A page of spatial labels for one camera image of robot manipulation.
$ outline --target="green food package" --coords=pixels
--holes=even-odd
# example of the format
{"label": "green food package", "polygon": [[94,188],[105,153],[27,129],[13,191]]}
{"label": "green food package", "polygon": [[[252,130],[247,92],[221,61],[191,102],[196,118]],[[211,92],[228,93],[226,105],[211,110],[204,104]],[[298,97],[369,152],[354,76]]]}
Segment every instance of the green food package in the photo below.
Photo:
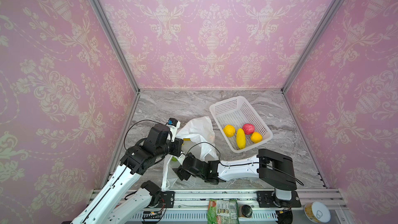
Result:
{"label": "green food package", "polygon": [[239,224],[238,202],[210,199],[207,210],[207,224]]}

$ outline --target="pink ball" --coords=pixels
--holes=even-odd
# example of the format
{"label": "pink ball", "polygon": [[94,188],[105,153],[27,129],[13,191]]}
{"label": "pink ball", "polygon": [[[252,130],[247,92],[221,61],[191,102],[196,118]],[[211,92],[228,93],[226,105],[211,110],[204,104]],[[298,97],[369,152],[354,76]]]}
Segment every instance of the pink ball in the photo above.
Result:
{"label": "pink ball", "polygon": [[243,131],[245,132],[246,135],[250,135],[254,132],[254,125],[252,124],[245,124],[242,127]]}

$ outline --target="marble tabletop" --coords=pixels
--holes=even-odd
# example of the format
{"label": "marble tabletop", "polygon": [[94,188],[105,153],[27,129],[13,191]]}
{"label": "marble tabletop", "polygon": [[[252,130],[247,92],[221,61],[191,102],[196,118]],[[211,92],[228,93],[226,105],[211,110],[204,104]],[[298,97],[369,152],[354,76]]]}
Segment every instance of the marble tabletop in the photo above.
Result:
{"label": "marble tabletop", "polygon": [[[141,91],[132,124],[152,119],[165,123],[169,118],[176,118],[183,127],[192,118],[209,116],[215,132],[215,145],[221,152],[222,160],[237,160],[257,154],[257,148],[234,153],[227,145],[221,131],[211,116],[210,105],[235,96],[244,96],[262,117],[273,133],[273,138],[258,147],[285,154],[292,157],[296,177],[304,183],[304,187],[323,187],[318,171],[311,160],[296,125],[283,100],[280,89],[263,91]],[[139,139],[148,135],[153,122],[144,121],[134,126],[126,138],[126,146],[133,146]],[[123,148],[120,157],[125,153]],[[140,185],[151,180],[158,186],[162,185],[163,162],[149,168],[145,175],[133,185],[137,189]],[[200,178],[190,177],[188,181],[177,180],[174,189],[211,189],[211,188],[272,188],[259,178],[242,178],[211,185]]]}

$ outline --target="perforated basket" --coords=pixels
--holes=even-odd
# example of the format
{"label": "perforated basket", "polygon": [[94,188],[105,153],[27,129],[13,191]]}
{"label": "perforated basket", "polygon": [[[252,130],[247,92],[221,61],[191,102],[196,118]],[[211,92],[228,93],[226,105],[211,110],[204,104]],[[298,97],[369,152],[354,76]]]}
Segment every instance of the perforated basket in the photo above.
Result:
{"label": "perforated basket", "polygon": [[[272,138],[271,130],[243,96],[237,96],[217,102],[210,106],[210,112],[229,147],[235,153],[253,149],[266,143]],[[238,131],[239,128],[242,128],[243,125],[247,123],[254,125],[254,128],[256,129],[255,131],[261,134],[263,140],[261,142],[254,143],[250,140],[251,135],[246,135],[246,147],[244,149],[239,149],[236,144],[236,133],[234,136],[228,138],[223,129],[226,125],[230,124],[235,127],[236,131]]]}

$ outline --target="floral wallpaper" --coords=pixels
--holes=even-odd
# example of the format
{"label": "floral wallpaper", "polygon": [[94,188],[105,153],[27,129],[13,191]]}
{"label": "floral wallpaper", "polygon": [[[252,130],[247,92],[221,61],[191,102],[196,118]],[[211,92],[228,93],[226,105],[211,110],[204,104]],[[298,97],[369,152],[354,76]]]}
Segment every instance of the floral wallpaper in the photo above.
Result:
{"label": "floral wallpaper", "polygon": [[398,211],[398,0],[345,0],[287,95],[357,224]]}
{"label": "floral wallpaper", "polygon": [[280,88],[332,0],[100,0],[142,89]]}
{"label": "floral wallpaper", "polygon": [[0,0],[0,223],[72,220],[133,91],[88,0]]}

